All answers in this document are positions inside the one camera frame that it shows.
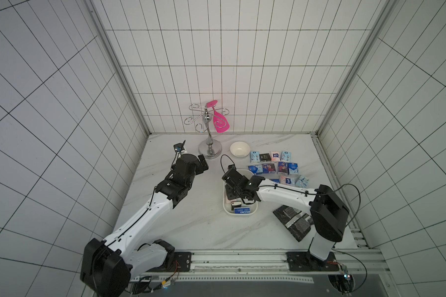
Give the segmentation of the black white tissue pack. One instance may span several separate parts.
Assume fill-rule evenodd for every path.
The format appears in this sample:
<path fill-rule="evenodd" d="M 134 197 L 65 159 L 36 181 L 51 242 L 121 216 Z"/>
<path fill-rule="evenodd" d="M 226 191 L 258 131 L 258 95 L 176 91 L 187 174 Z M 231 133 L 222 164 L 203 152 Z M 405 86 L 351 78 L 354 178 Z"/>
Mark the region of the black white tissue pack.
<path fill-rule="evenodd" d="M 231 202 L 231 208 L 234 210 L 235 208 L 239 208 L 242 206 L 242 203 L 239 201 Z"/>

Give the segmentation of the white storage box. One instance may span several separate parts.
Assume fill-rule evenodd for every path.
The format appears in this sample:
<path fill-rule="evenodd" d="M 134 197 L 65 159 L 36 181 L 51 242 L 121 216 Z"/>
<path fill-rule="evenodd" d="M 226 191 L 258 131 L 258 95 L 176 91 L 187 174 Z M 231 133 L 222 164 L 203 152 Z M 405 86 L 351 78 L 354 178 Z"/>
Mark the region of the white storage box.
<path fill-rule="evenodd" d="M 232 216 L 249 216 L 258 210 L 250 170 L 236 169 L 231 165 L 223 177 L 223 208 Z"/>

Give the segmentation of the blue white tissue pack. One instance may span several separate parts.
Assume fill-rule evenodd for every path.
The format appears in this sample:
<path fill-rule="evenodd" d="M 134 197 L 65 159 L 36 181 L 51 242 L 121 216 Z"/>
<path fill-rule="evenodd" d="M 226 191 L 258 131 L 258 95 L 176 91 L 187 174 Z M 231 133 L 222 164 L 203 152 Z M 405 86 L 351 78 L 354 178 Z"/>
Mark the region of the blue white tissue pack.
<path fill-rule="evenodd" d="M 250 165 L 248 166 L 248 170 L 251 171 L 254 175 L 263 174 L 263 166 L 258 165 Z"/>

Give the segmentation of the blue red tissue pack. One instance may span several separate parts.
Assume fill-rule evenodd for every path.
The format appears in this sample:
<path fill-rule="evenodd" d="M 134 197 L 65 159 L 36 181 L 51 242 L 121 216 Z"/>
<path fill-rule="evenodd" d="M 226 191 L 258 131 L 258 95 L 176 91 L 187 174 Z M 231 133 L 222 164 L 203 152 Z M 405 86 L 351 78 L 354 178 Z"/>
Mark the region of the blue red tissue pack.
<path fill-rule="evenodd" d="M 276 165 L 274 163 L 262 163 L 261 167 L 263 174 L 277 173 Z"/>

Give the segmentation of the light blue tissue pack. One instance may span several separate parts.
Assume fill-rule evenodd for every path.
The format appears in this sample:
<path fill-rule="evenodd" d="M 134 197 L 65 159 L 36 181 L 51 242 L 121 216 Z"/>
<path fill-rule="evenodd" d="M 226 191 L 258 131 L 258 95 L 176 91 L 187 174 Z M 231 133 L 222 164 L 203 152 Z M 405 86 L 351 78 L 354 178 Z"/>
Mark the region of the light blue tissue pack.
<path fill-rule="evenodd" d="M 250 152 L 250 163 L 260 163 L 260 152 L 259 151 L 251 151 Z"/>

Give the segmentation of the small black tissue pack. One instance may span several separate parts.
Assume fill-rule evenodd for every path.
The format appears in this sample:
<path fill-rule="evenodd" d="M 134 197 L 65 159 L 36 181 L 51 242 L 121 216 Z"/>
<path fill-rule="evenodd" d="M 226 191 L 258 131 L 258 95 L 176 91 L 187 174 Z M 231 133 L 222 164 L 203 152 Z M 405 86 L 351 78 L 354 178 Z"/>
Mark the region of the small black tissue pack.
<path fill-rule="evenodd" d="M 270 153 L 261 153 L 260 161 L 261 162 L 271 162 L 272 161 L 271 154 Z"/>

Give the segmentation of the pink Tempo side pack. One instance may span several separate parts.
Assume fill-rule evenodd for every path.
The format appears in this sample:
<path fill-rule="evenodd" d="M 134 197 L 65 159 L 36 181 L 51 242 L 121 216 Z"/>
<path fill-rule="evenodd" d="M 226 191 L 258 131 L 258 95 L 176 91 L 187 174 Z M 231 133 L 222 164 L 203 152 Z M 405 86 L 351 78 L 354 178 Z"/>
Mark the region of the pink Tempo side pack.
<path fill-rule="evenodd" d="M 281 153 L 277 151 L 271 151 L 270 157 L 272 162 L 279 162 L 281 160 Z"/>

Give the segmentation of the blue orange tissue pack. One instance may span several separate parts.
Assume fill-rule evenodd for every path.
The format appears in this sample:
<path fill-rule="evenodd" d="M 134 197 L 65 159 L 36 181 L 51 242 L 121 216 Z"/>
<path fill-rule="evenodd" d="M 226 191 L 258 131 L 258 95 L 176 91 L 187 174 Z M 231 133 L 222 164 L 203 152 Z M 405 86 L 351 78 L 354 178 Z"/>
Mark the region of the blue orange tissue pack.
<path fill-rule="evenodd" d="M 289 174 L 289 164 L 287 162 L 278 162 L 278 173 Z"/>

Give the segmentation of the pink tissue pack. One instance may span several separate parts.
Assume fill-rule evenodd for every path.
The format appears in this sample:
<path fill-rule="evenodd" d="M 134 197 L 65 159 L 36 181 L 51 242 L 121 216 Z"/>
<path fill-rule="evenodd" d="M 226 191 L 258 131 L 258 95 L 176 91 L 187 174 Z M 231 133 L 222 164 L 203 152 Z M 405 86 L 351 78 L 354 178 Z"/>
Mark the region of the pink tissue pack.
<path fill-rule="evenodd" d="M 288 186 L 295 186 L 296 185 L 296 179 L 290 176 L 281 176 L 279 178 L 279 182 L 284 185 Z"/>

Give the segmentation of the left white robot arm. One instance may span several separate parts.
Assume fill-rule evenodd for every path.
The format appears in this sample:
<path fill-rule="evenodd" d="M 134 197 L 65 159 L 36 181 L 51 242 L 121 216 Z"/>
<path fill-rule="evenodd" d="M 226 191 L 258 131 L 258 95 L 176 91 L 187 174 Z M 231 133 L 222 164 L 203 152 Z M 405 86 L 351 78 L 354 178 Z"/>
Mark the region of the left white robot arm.
<path fill-rule="evenodd" d="M 187 196 L 195 176 L 208 168 L 203 155 L 185 153 L 177 158 L 140 210 L 103 240 L 94 238 L 86 244 L 80 280 L 99 297 L 118 297 L 140 274 L 155 268 L 169 269 L 175 251 L 172 245 L 163 240 L 144 247 L 139 244 L 158 219 Z"/>

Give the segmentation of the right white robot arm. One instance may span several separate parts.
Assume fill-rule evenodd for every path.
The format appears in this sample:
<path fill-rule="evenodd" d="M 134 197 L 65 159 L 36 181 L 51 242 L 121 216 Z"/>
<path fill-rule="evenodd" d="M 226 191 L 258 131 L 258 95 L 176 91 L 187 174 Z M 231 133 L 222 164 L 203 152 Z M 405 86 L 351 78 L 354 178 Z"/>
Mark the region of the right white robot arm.
<path fill-rule="evenodd" d="M 230 200 L 274 202 L 300 210 L 312 218 L 316 233 L 308 251 L 287 253 L 292 271 L 339 270 L 327 261 L 334 260 L 332 249 L 343 240 L 349 209 L 332 188 L 323 184 L 317 189 L 282 186 L 256 175 L 248 179 L 235 168 L 228 169 L 223 181 Z"/>

